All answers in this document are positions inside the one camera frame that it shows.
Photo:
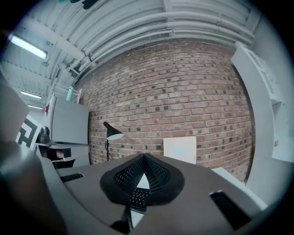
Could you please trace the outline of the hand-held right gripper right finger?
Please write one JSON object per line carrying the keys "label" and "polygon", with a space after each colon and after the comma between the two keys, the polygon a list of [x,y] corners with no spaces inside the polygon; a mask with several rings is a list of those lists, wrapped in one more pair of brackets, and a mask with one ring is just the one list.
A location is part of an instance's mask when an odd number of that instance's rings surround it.
{"label": "hand-held right gripper right finger", "polygon": [[133,229],[134,235],[228,235],[232,226],[210,197],[223,191],[251,219],[268,206],[244,184],[224,169],[208,168],[156,156],[178,168],[185,179],[183,190],[169,204],[147,207],[147,211]]}

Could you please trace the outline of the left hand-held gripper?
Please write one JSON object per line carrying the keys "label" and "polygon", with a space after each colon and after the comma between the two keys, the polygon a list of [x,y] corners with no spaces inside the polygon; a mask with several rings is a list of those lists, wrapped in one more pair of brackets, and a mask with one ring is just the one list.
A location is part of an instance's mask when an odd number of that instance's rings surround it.
{"label": "left hand-held gripper", "polygon": [[0,80],[0,141],[15,141],[41,157],[50,159],[56,169],[71,168],[74,160],[64,161],[70,154],[69,149],[52,149],[36,144],[42,134],[47,134],[46,127],[41,127],[29,116],[28,106],[4,80]]}

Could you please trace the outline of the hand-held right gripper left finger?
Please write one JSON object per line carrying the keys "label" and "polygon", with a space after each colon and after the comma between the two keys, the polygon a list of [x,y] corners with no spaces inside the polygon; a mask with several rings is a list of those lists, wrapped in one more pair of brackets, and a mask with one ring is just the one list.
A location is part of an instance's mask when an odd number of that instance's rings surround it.
{"label": "hand-held right gripper left finger", "polygon": [[108,163],[56,170],[49,159],[41,164],[50,195],[69,235],[118,235],[111,226],[123,220],[125,206],[110,202],[100,188]]}

